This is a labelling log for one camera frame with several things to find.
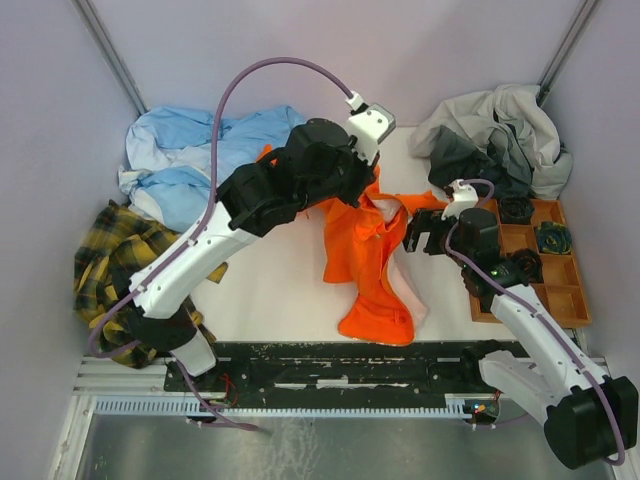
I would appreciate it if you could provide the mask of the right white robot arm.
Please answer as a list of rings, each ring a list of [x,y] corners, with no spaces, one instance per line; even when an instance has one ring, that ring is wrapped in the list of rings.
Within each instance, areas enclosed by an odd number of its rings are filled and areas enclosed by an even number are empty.
[[[526,275],[501,252],[499,223],[483,208],[448,217],[419,209],[404,248],[422,235],[429,255],[445,255],[461,269],[469,294],[506,326],[533,360],[525,366],[495,341],[467,353],[458,368],[467,389],[486,386],[516,402],[542,427],[556,458],[577,469],[603,460],[621,466],[637,444],[639,393],[625,376],[611,377],[569,338],[544,307]]]

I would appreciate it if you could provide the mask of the orange jacket pink lining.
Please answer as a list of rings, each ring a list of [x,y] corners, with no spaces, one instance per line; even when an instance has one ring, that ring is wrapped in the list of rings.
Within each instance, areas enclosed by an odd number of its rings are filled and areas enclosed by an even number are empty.
[[[319,203],[324,215],[326,266],[323,281],[352,283],[357,295],[338,323],[338,332],[366,342],[405,346],[428,314],[412,282],[398,266],[409,220],[420,209],[437,211],[446,203],[430,190],[388,194],[375,180],[365,188],[357,208],[338,199]]]

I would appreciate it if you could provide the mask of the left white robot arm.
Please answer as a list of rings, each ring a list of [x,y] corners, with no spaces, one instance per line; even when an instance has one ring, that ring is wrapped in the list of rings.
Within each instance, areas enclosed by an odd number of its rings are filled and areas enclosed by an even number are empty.
[[[238,167],[182,236],[130,279],[129,328],[135,340],[170,353],[198,389],[221,378],[213,348],[184,302],[231,256],[298,213],[328,199],[356,207],[375,178],[382,135],[356,117],[340,126],[312,119],[285,144]]]

